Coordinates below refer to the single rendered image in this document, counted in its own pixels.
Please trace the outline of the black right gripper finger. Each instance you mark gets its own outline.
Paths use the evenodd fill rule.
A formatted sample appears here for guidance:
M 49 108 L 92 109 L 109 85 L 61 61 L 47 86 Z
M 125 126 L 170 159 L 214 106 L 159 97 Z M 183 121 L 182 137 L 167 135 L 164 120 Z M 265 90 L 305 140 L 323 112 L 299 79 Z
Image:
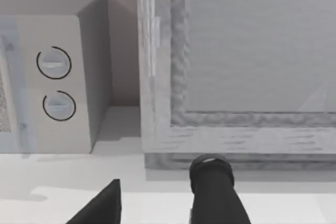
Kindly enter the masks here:
M 66 224 L 121 224 L 121 182 L 114 179 Z

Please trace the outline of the black bottle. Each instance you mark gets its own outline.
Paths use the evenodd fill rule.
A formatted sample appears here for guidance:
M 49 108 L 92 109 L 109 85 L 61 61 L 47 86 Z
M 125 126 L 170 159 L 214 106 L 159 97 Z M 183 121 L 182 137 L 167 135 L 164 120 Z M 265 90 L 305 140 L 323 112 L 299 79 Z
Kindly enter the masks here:
M 194 195 L 190 224 L 251 224 L 235 191 L 233 169 L 219 154 L 203 154 L 189 168 Z

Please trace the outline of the pale microwave knob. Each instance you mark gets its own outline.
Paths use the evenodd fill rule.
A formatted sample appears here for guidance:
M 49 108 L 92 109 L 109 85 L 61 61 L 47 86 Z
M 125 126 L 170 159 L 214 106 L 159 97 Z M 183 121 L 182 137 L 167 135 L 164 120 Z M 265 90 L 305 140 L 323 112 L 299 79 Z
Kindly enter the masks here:
M 43 110 L 49 118 L 64 122 L 70 120 L 76 113 L 76 103 L 70 94 L 58 90 L 44 96 Z
M 36 57 L 36 65 L 43 76 L 52 80 L 65 78 L 72 68 L 68 53 L 56 46 L 40 51 Z

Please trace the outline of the pale microwave oven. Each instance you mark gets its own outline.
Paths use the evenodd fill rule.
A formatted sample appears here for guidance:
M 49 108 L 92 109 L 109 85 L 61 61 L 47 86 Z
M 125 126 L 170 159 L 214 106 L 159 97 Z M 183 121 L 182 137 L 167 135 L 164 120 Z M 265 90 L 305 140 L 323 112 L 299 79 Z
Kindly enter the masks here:
M 18 23 L 32 153 L 90 153 L 112 97 L 108 0 L 0 0 L 0 15 Z M 51 46 L 71 59 L 63 79 L 48 79 L 37 68 L 37 54 Z M 76 103 L 68 121 L 55 121 L 43 110 L 44 96 L 58 90 Z

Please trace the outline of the grey cabinet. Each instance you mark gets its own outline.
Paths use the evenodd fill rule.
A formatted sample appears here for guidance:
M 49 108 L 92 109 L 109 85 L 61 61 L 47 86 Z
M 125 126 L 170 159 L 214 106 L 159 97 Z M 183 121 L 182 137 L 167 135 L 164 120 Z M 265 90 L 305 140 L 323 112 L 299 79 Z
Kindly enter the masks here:
M 138 0 L 141 135 L 147 169 L 187 169 L 201 154 L 235 169 L 336 168 L 336 113 L 192 112 L 186 96 L 186 0 Z

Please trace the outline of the microwave oven door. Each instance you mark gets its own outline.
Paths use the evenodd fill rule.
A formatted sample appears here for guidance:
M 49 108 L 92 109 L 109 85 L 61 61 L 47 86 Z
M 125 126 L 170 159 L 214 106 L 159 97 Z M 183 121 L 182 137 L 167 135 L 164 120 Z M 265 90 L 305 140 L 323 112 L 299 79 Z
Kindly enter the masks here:
M 17 19 L 0 15 L 0 153 L 34 150 Z

